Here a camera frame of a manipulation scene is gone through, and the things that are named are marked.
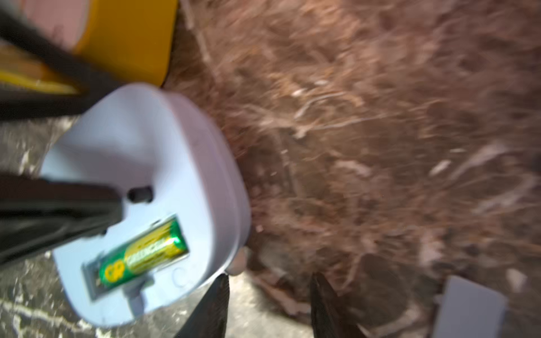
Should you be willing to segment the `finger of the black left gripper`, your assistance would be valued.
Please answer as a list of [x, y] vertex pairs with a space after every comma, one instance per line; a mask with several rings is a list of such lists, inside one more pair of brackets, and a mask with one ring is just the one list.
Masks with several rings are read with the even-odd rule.
[[122, 197], [99, 184], [1, 175], [1, 263], [18, 263], [123, 219]]
[[122, 82], [1, 10], [1, 119], [81, 115]]

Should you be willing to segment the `light blue small alarm clock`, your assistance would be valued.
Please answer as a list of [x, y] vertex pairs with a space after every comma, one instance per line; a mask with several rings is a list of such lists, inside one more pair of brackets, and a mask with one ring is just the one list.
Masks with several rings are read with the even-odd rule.
[[[121, 222], [53, 251], [74, 311], [97, 327], [128, 324], [188, 296], [224, 273], [247, 242], [251, 207], [228, 142], [178, 93], [117, 89], [59, 138], [39, 175], [106, 184], [123, 197]], [[186, 256], [111, 290], [96, 287], [94, 270], [107, 255], [169, 223], [185, 238]]]

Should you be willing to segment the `yellow square alarm clock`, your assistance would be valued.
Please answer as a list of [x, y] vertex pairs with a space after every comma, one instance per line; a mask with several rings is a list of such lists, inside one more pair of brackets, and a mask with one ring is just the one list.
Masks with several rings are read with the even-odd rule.
[[179, 3], [2, 1], [1, 10], [48, 42], [128, 83], [162, 86]]

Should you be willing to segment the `light blue battery cover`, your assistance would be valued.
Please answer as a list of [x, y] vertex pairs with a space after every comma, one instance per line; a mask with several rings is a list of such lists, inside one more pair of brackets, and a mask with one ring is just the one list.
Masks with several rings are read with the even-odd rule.
[[449, 277], [431, 336], [496, 338], [506, 308], [503, 294], [463, 277]]

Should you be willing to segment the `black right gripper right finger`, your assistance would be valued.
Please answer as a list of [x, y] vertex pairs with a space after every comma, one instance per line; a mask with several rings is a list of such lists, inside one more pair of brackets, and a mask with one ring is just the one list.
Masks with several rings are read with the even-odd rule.
[[315, 338], [366, 337], [322, 273], [311, 277], [310, 301]]

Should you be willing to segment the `green battery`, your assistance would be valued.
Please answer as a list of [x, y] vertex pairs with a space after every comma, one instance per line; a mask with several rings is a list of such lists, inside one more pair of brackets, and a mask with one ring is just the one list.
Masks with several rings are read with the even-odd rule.
[[189, 254], [176, 217], [145, 235], [108, 253], [98, 265], [97, 284], [113, 289], [136, 277]]

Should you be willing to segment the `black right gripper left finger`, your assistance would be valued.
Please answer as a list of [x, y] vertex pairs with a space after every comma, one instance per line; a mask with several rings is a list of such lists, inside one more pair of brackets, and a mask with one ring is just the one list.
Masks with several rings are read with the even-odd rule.
[[221, 274], [208, 288], [176, 338], [224, 338], [230, 299], [229, 276]]

